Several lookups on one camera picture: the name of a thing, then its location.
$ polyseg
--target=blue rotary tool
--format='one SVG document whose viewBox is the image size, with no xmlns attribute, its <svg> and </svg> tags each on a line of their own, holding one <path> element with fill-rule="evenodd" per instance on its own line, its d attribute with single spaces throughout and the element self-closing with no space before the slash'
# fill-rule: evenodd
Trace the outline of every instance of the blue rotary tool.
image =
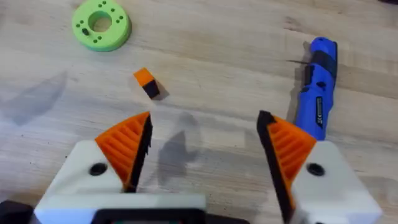
<svg viewBox="0 0 398 224">
<path fill-rule="evenodd" d="M 312 58 L 305 67 L 295 125 L 316 140 L 325 140 L 337 77 L 337 43 L 317 37 L 310 51 Z"/>
</svg>

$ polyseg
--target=orange and black cube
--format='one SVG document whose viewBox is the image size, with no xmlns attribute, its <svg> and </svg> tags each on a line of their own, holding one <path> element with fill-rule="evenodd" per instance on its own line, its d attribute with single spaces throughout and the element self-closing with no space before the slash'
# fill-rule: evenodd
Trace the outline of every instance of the orange and black cube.
<svg viewBox="0 0 398 224">
<path fill-rule="evenodd" d="M 156 80 L 146 68 L 138 70 L 134 73 L 134 76 L 151 99 L 159 95 L 160 91 L 156 84 Z"/>
</svg>

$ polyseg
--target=black screw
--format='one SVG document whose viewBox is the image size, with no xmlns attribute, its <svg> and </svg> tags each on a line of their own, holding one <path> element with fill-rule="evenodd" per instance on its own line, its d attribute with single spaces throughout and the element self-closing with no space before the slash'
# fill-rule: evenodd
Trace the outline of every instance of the black screw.
<svg viewBox="0 0 398 224">
<path fill-rule="evenodd" d="M 103 163 L 99 162 L 97 164 L 94 164 L 90 168 L 89 174 L 93 175 L 93 176 L 98 176 L 98 175 L 101 175 L 101 174 L 105 173 L 107 168 L 108 168 L 108 166 L 106 164 L 103 164 Z"/>
<path fill-rule="evenodd" d="M 85 35 L 89 35 L 88 29 L 86 28 L 82 28 L 81 30 Z"/>
<path fill-rule="evenodd" d="M 308 164 L 307 170 L 309 171 L 310 174 L 315 175 L 317 177 L 325 175 L 325 169 L 321 165 L 316 163 Z"/>
</svg>

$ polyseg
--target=orange gripper pad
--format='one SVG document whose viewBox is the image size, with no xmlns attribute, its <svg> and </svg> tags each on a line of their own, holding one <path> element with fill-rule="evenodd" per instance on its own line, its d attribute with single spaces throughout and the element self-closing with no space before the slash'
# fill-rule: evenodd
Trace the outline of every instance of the orange gripper pad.
<svg viewBox="0 0 398 224">
<path fill-rule="evenodd" d="M 122 180 L 125 192 L 136 191 L 151 136 L 152 123 L 147 111 L 120 122 L 95 139 Z"/>
<path fill-rule="evenodd" d="M 295 209 L 292 183 L 317 140 L 267 111 L 260 111 L 257 131 L 266 152 L 282 216 L 288 223 Z"/>
</svg>

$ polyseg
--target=green 3d printed ring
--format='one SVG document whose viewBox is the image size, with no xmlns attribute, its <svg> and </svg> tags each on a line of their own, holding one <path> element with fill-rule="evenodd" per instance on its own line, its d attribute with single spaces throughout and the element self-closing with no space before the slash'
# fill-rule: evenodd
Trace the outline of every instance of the green 3d printed ring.
<svg viewBox="0 0 398 224">
<path fill-rule="evenodd" d="M 107 17 L 111 25 L 105 32 L 95 32 L 95 22 Z M 122 46 L 131 33 L 130 18 L 112 0 L 88 0 L 75 11 L 72 19 L 75 37 L 86 47 L 98 52 L 109 52 Z"/>
</svg>

